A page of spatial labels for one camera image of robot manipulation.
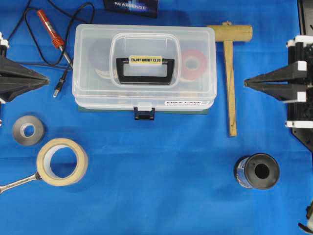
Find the duct tape roll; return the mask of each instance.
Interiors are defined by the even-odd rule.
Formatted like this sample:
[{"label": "duct tape roll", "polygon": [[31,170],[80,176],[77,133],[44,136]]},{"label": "duct tape roll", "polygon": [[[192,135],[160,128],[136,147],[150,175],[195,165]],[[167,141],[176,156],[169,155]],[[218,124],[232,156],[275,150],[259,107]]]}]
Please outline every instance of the duct tape roll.
[{"label": "duct tape roll", "polygon": [[[56,176],[51,169],[51,159],[56,151],[61,148],[70,148],[76,155],[76,168],[65,178]],[[83,148],[69,139],[53,139],[45,144],[37,156],[37,172],[40,177],[53,186],[67,186],[80,181],[88,167],[88,156]]]},{"label": "duct tape roll", "polygon": [[181,53],[181,59],[181,80],[183,82],[192,82],[199,79],[207,69],[207,59],[199,50],[185,50]]},{"label": "duct tape roll", "polygon": [[[27,127],[33,128],[30,136],[25,134]],[[43,123],[35,116],[24,116],[19,118],[13,125],[13,137],[17,143],[23,146],[37,144],[44,136]]]}]

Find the black spool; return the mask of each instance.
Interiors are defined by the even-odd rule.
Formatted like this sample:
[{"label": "black spool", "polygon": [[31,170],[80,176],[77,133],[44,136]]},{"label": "black spool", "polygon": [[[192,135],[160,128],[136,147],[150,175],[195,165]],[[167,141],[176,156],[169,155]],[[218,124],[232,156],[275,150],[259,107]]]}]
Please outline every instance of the black spool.
[{"label": "black spool", "polygon": [[258,153],[239,159],[235,176],[244,188],[269,189],[279,179],[279,165],[270,155]]}]

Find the wooden mallet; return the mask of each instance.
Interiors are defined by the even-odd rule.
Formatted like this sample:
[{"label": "wooden mallet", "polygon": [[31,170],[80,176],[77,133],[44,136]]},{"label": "wooden mallet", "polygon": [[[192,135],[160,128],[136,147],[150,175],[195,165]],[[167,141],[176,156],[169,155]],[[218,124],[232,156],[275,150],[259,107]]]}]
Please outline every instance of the wooden mallet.
[{"label": "wooden mallet", "polygon": [[214,29],[216,42],[224,43],[229,135],[237,136],[233,42],[249,42],[252,39],[252,26],[232,25],[231,22],[224,22],[222,25],[208,25],[207,27]]}]

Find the clear plastic case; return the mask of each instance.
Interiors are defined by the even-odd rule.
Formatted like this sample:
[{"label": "clear plastic case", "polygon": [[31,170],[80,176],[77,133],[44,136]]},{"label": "clear plastic case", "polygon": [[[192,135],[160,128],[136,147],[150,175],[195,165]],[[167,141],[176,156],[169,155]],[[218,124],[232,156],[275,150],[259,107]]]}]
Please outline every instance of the clear plastic case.
[{"label": "clear plastic case", "polygon": [[87,109],[200,111],[217,94],[214,31],[81,24],[72,93]]}]

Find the blue fabric surface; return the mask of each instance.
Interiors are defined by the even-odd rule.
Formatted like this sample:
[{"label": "blue fabric surface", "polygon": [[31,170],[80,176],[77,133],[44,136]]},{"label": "blue fabric surface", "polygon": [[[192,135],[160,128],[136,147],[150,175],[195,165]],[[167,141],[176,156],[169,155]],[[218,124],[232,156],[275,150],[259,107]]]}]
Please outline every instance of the blue fabric surface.
[{"label": "blue fabric surface", "polygon": [[[54,0],[73,12],[84,0]],[[53,138],[70,138],[89,155],[85,177],[69,187],[32,182],[0,196],[1,234],[281,235],[302,234],[305,208],[313,196],[311,153],[284,127],[286,106],[245,88],[243,80],[287,64],[285,42],[299,34],[294,0],[160,0],[157,19],[123,15],[96,7],[95,24],[205,26],[230,20],[251,24],[250,43],[234,44],[238,136],[228,137],[223,47],[217,46],[218,96],[208,115],[157,114],[134,121],[131,112],[80,113],[71,94],[71,75],[60,97],[52,98],[62,71],[35,68],[50,85],[17,97],[1,111],[0,185],[36,170],[40,148]],[[26,1],[1,0],[0,31],[6,38]],[[42,7],[64,36],[69,18],[45,0]],[[88,19],[90,9],[80,14]],[[45,55],[56,60],[41,22],[29,21]],[[74,28],[67,51],[72,56]],[[7,57],[41,61],[23,23]],[[17,118],[33,114],[45,124],[37,145],[23,147],[12,137]],[[244,155],[266,152],[281,177],[269,190],[240,187],[233,176]]]}]

